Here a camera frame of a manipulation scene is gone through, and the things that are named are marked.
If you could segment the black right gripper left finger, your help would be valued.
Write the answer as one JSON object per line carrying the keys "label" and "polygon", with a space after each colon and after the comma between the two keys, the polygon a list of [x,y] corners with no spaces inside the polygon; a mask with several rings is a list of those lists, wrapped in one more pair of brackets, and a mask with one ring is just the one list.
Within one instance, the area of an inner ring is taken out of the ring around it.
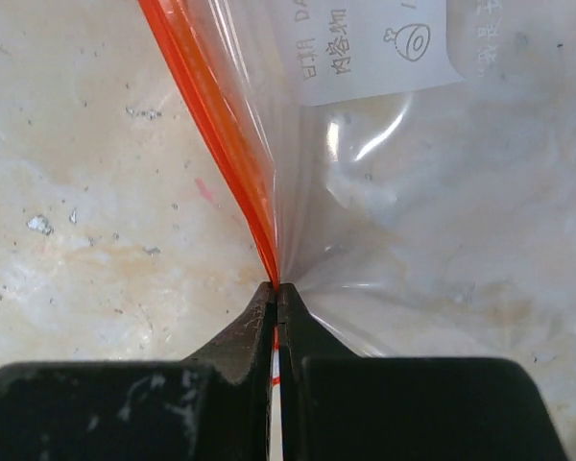
{"label": "black right gripper left finger", "polygon": [[265,460],[275,291],[177,361],[0,368],[0,460]]}

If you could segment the clear orange-zipper zip bag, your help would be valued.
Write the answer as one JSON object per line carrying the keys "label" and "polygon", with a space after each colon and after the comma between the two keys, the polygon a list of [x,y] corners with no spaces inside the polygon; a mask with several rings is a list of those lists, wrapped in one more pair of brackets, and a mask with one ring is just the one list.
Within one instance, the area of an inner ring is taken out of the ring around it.
{"label": "clear orange-zipper zip bag", "polygon": [[501,355],[576,460],[576,1],[144,1],[265,269],[373,356]]}

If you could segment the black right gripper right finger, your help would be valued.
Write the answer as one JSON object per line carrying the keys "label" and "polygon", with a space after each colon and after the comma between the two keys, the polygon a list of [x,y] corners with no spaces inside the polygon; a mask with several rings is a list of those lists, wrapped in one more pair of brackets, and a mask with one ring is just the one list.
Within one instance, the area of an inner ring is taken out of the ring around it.
{"label": "black right gripper right finger", "polygon": [[534,380],[500,357],[366,358],[277,293],[287,460],[564,460]]}

